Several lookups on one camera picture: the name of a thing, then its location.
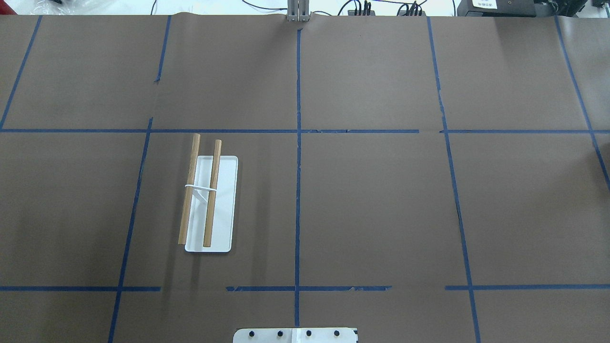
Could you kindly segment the black mini computer box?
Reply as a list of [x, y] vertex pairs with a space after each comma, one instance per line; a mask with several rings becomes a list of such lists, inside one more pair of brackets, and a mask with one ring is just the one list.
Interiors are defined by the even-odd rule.
[[536, 17], [533, 0], [462, 0], [458, 17]]

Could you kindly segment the aluminium frame post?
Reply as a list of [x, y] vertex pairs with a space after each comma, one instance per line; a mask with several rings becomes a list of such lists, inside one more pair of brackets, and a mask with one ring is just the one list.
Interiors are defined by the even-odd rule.
[[310, 0], [288, 0], [287, 21], [308, 22], [311, 19]]

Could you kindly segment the right wooden rack bar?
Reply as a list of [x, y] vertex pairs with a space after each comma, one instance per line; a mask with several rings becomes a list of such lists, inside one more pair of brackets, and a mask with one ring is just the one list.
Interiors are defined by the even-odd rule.
[[207, 210], [206, 210], [206, 218], [205, 218], [205, 226], [204, 226], [204, 239], [202, 246], [205, 248], [211, 247], [212, 245], [212, 231], [214, 225], [214, 215], [215, 215], [215, 204], [216, 204], [216, 194], [217, 194], [217, 184], [218, 184], [218, 176], [219, 176], [219, 168], [220, 168], [220, 160], [222, 155], [222, 141], [219, 139], [215, 140], [214, 151], [212, 155], [212, 164], [211, 164], [211, 179], [209, 183], [209, 191], [208, 200], [207, 200]]

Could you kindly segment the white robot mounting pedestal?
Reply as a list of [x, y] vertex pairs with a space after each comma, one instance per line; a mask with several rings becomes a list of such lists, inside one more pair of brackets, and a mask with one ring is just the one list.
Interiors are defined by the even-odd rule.
[[243, 328], [235, 332], [233, 343], [357, 343], [356, 328]]

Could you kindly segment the wooden rack bar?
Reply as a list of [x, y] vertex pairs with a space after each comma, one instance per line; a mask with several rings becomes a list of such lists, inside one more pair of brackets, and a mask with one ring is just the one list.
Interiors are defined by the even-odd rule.
[[184, 187], [185, 193], [183, 200], [183, 212], [181, 216], [180, 232], [177, 241], [177, 243], [180, 245], [185, 245], [187, 240], [187, 233], [190, 221], [191, 201], [193, 196], [193, 189], [189, 186], [189, 184], [194, 184], [195, 180], [197, 158], [200, 150], [200, 139], [200, 134], [193, 134], [192, 146], [190, 148], [189, 154], [189, 171], [187, 174], [186, 185]]
[[212, 155], [212, 164], [211, 164], [211, 179], [209, 183], [209, 191], [208, 200], [207, 200], [207, 210], [206, 210], [206, 218], [205, 218], [205, 226], [204, 226], [204, 239], [202, 246], [205, 248], [211, 247], [212, 245], [212, 231], [214, 225], [214, 215], [215, 215], [215, 204], [216, 204], [216, 194], [217, 194], [217, 184], [218, 184], [218, 176], [219, 176], [219, 168], [220, 168], [220, 160], [222, 155], [222, 141], [219, 139], [215, 140], [214, 151]]

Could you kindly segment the left wooden rack bar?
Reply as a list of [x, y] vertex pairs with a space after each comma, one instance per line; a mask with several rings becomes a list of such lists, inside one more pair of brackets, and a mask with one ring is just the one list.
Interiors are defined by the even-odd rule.
[[191, 201], [193, 196], [193, 189], [189, 186], [189, 184], [194, 184], [195, 180], [197, 158], [200, 150], [200, 139], [200, 134], [193, 134], [192, 146], [190, 148], [189, 154], [189, 171], [187, 174], [186, 185], [184, 187], [185, 193], [183, 200], [183, 212], [181, 216], [180, 232], [177, 241], [177, 243], [180, 245], [185, 245], [187, 240], [187, 233], [190, 221]]

